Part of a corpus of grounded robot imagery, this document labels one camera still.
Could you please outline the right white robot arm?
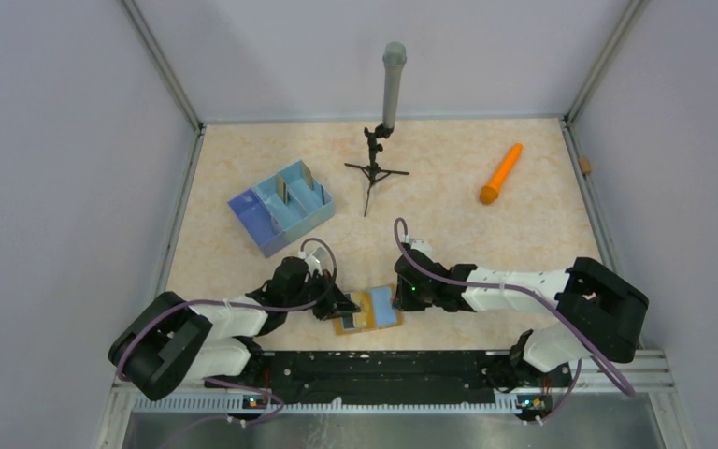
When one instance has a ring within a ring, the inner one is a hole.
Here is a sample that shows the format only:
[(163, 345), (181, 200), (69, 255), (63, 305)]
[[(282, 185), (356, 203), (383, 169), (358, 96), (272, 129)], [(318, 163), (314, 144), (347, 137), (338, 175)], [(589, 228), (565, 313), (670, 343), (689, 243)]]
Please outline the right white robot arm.
[(578, 257), (569, 268), (532, 272), (476, 264), (445, 268), (432, 260), (422, 239), (397, 246), (395, 273), (402, 283), (397, 309), (550, 315), (557, 324), (525, 331), (510, 350), (510, 371), (518, 383), (535, 385), (559, 366), (589, 357), (620, 391), (634, 395), (617, 367), (634, 358), (650, 300), (600, 262)]

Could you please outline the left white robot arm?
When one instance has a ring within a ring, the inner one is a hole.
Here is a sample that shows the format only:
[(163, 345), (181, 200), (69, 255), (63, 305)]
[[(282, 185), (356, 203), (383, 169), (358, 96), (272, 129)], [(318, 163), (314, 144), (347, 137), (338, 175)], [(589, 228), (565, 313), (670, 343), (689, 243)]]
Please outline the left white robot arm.
[(324, 267), (328, 255), (319, 248), (286, 257), (260, 287), (233, 298), (185, 300), (163, 292), (112, 343), (108, 360), (120, 380), (150, 400), (207, 377), (256, 384), (263, 363), (255, 338), (279, 328), (290, 313), (328, 320), (360, 310), (337, 287), (335, 271)]

